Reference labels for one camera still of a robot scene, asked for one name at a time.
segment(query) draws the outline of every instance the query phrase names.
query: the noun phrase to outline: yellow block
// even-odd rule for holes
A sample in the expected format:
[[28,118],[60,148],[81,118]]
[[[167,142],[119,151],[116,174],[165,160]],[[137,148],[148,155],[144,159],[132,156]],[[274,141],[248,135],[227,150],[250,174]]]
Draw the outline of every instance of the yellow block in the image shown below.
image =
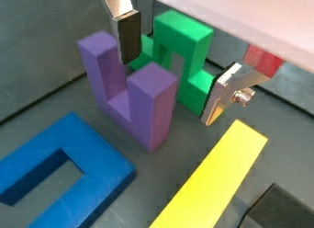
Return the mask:
[[267,139],[236,120],[149,228],[211,228]]

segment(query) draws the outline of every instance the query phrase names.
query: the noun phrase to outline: blue square frame block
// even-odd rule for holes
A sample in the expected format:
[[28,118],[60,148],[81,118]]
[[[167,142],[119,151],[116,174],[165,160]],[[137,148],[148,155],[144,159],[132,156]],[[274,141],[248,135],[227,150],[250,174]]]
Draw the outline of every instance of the blue square frame block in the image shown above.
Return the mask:
[[0,162],[0,201],[13,205],[14,198],[66,159],[83,177],[28,227],[88,227],[135,178],[129,161],[75,113],[68,113]]

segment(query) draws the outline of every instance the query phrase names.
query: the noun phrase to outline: green arch block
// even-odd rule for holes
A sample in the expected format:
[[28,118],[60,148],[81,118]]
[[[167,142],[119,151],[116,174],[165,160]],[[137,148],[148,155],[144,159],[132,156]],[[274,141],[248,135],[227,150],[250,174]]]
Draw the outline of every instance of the green arch block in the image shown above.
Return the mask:
[[177,100],[197,116],[213,80],[201,69],[212,34],[208,26],[169,10],[155,18],[153,39],[141,35],[141,55],[129,64],[137,70],[153,61],[169,70],[172,52],[184,58]]

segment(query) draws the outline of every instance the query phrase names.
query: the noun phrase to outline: red block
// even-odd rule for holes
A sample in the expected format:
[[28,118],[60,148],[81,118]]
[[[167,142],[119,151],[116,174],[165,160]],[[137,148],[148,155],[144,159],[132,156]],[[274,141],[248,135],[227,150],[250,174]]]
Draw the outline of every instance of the red block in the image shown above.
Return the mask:
[[258,72],[272,78],[284,61],[274,54],[250,44],[243,57],[243,62],[252,66]]

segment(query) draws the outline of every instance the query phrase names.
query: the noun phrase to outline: purple block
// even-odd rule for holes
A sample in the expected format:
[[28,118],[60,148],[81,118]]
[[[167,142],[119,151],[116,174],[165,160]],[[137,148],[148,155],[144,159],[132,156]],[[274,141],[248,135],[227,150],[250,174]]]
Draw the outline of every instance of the purple block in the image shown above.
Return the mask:
[[81,39],[79,48],[99,108],[151,153],[169,131],[177,86],[175,75],[148,63],[127,78],[116,40],[105,31]]

